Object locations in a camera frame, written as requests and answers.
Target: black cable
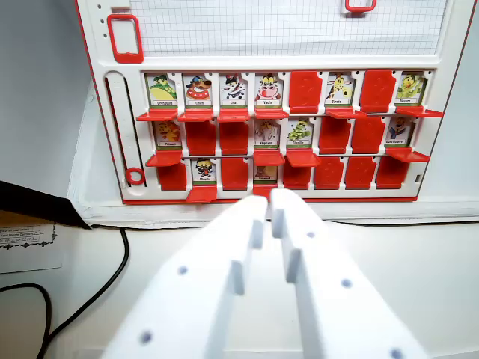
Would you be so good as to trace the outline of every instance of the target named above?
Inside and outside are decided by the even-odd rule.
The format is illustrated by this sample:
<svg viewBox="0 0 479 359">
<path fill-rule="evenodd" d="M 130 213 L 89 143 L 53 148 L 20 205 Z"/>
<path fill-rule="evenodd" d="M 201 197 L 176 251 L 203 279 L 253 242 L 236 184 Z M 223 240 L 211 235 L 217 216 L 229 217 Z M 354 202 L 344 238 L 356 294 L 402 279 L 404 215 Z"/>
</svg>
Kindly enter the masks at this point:
<svg viewBox="0 0 479 359">
<path fill-rule="evenodd" d="M 126 231 L 124 228 L 120 228 L 121 238 L 123 240 L 123 245 L 125 247 L 125 253 L 123 255 L 123 260 L 121 261 L 120 265 L 116 272 L 110 277 L 110 279 L 96 292 L 90 299 L 88 299 L 74 314 L 70 316 L 67 320 L 61 323 L 50 335 L 50 326 L 52 324 L 52 301 L 50 300 L 50 296 L 45 288 L 43 288 L 39 284 L 35 283 L 22 283 L 22 284 L 14 284 L 13 286 L 6 286 L 4 288 L 0 288 L 0 292 L 6 292 L 7 290 L 17 289 L 17 288 L 36 288 L 41 291 L 43 297 L 45 298 L 45 306 L 46 306 L 46 321 L 45 321 L 45 332 L 43 334 L 43 341 L 40 351 L 38 352 L 37 359 L 43 359 L 45 356 L 46 350 L 48 349 L 50 343 L 55 339 L 55 337 L 63 331 L 68 325 L 70 325 L 76 318 L 78 318 L 85 310 L 90 307 L 118 278 L 120 273 L 125 269 L 126 264 L 128 263 L 129 259 L 129 243 L 128 237 L 126 236 Z"/>
</svg>

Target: grid paper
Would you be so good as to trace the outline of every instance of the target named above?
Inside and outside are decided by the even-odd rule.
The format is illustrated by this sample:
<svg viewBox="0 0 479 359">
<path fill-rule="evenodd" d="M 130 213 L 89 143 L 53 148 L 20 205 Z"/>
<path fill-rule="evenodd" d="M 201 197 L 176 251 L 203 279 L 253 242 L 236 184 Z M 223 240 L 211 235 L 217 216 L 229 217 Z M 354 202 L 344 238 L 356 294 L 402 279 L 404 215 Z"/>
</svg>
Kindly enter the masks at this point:
<svg viewBox="0 0 479 359">
<path fill-rule="evenodd" d="M 144 55 L 433 55 L 446 0 L 130 0 Z M 352 6 L 371 0 L 350 0 Z"/>
</svg>

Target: red handle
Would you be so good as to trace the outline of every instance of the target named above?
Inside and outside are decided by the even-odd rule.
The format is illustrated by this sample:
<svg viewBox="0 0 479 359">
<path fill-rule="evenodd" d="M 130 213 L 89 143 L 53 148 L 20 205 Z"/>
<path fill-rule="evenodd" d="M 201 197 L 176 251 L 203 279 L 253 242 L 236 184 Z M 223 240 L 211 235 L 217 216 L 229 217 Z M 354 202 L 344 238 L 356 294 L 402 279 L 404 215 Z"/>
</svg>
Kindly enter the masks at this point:
<svg viewBox="0 0 479 359">
<path fill-rule="evenodd" d="M 346 10 L 351 11 L 352 13 L 367 13 L 368 11 L 374 10 L 376 7 L 376 1 L 373 0 L 373 4 L 371 4 L 370 7 L 352 7 L 350 6 L 350 0 L 345 0 L 346 1 Z"/>
<path fill-rule="evenodd" d="M 112 20 L 133 20 L 135 23 L 136 43 L 138 44 L 138 54 L 131 52 L 119 53 L 115 42 L 115 34 L 113 33 Z M 143 49 L 141 47 L 140 26 L 135 15 L 129 13 L 112 13 L 107 18 L 108 31 L 110 33 L 110 41 L 112 42 L 113 55 L 115 60 L 120 64 L 141 64 L 143 62 Z"/>
</svg>

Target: cartoon character card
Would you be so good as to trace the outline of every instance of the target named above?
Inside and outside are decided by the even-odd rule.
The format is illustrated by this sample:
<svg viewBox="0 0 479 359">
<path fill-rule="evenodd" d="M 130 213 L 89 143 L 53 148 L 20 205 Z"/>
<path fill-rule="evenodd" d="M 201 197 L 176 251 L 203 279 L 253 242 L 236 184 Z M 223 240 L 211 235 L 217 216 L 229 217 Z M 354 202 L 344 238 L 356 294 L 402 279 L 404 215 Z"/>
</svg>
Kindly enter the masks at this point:
<svg viewBox="0 0 479 359">
<path fill-rule="evenodd" d="M 157 150 L 181 150 L 180 127 L 173 121 L 153 122 Z"/>
<path fill-rule="evenodd" d="M 403 73 L 397 88 L 396 106 L 419 106 L 426 88 L 427 79 L 422 73 Z"/>
<path fill-rule="evenodd" d="M 326 86 L 327 107 L 347 107 L 353 101 L 355 79 L 349 73 L 329 73 Z"/>
<path fill-rule="evenodd" d="M 192 159 L 193 185 L 215 185 L 216 166 L 209 159 Z"/>
<path fill-rule="evenodd" d="M 239 73 L 219 75 L 219 101 L 224 108 L 247 107 L 248 84 Z"/>
<path fill-rule="evenodd" d="M 286 148 L 309 148 L 312 145 L 313 125 L 307 118 L 289 119 Z"/>
<path fill-rule="evenodd" d="M 408 117 L 392 117 L 389 121 L 385 147 L 405 147 L 411 143 L 414 123 Z"/>
<path fill-rule="evenodd" d="M 185 106 L 187 108 L 211 107 L 211 81 L 203 74 L 183 75 Z"/>
<path fill-rule="evenodd" d="M 275 120 L 254 120 L 254 148 L 278 148 L 279 125 Z"/>
<path fill-rule="evenodd" d="M 174 81 L 166 73 L 145 73 L 150 108 L 176 108 L 177 92 Z"/>
<path fill-rule="evenodd" d="M 257 73 L 254 80 L 256 96 L 254 103 L 258 108 L 280 108 L 283 102 L 283 83 L 277 73 Z"/>
<path fill-rule="evenodd" d="M 253 184 L 271 185 L 278 183 L 278 166 L 254 166 Z"/>
</svg>

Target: red ring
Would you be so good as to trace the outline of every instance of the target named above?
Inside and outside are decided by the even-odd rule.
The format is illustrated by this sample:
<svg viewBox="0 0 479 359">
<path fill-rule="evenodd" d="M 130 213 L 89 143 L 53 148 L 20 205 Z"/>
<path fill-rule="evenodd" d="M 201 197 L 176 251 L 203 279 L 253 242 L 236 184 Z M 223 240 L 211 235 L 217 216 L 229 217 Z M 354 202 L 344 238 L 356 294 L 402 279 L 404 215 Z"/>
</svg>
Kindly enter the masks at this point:
<svg viewBox="0 0 479 359">
<path fill-rule="evenodd" d="M 138 181 L 135 181 L 133 178 L 132 178 L 132 172 L 136 172 L 137 174 L 140 174 L 141 176 L 141 179 L 138 180 Z M 130 184 L 130 185 L 142 185 L 144 183 L 144 172 L 141 168 L 137 168 L 137 167 L 131 167 L 131 168 L 128 168 L 126 170 L 126 181 Z"/>
</svg>

